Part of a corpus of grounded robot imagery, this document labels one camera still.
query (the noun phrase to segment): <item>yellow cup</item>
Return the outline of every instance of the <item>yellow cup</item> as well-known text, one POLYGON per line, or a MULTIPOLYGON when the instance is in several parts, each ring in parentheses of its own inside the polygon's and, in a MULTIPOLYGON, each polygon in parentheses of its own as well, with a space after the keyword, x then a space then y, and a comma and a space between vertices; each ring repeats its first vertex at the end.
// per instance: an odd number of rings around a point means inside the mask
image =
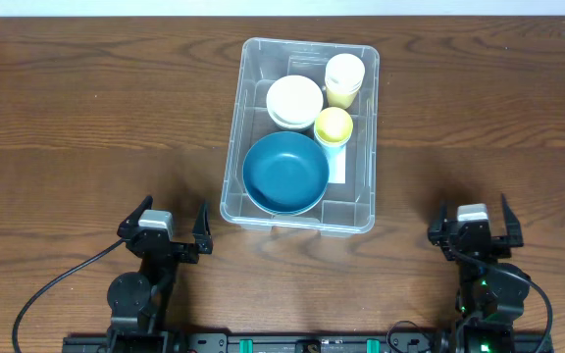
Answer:
POLYGON ((324 147, 340 147, 352 135, 352 117, 341 108, 330 107, 315 120, 315 139, 324 147))

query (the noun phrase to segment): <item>white wall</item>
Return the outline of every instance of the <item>white wall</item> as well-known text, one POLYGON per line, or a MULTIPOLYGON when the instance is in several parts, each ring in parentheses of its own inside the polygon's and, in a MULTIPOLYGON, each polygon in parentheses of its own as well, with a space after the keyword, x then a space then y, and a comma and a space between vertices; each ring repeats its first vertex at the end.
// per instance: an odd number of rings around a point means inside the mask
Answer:
POLYGON ((565 0, 0 0, 0 16, 565 15, 565 0))

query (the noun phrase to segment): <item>wood grain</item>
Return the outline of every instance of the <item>wood grain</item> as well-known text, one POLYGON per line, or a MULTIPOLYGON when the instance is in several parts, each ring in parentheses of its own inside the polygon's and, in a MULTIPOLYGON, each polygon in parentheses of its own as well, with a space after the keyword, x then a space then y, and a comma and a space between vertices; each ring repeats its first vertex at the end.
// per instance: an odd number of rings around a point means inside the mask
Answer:
MULTIPOLYGON (((565 352, 565 18, 0 19, 0 352, 28 298, 115 240, 151 193, 183 233, 212 205, 215 253, 180 269, 171 325, 234 332, 446 325, 455 266, 426 240, 441 198, 504 192, 565 352), (381 54, 377 221, 347 240, 225 223, 218 206, 242 43, 370 44, 381 54)), ((26 352, 109 324, 125 248, 48 291, 26 352)), ((542 331, 532 293, 518 329, 542 331)))

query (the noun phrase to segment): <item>green strip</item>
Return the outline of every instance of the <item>green strip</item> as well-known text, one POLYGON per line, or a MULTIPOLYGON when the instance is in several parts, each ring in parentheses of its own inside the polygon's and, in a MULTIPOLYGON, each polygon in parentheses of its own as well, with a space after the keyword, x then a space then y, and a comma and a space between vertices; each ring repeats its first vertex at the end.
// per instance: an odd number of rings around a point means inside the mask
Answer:
POLYGON ((368 352, 367 353, 381 353, 381 342, 377 339, 368 339, 368 352))
POLYGON ((239 341, 239 353, 252 353, 251 339, 241 339, 239 341))

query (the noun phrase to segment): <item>white cup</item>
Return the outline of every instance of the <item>white cup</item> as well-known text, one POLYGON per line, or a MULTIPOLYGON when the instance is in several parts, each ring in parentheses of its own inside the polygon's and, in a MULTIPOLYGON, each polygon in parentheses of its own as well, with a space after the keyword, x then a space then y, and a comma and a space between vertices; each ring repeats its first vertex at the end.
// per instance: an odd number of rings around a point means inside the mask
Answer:
POLYGON ((266 103, 267 111, 277 126, 305 130, 322 111, 324 96, 311 79, 285 76, 272 84, 267 92, 266 103))
POLYGON ((326 64, 326 96, 331 107, 347 109, 357 96, 365 65, 361 59, 352 54, 333 56, 326 64))

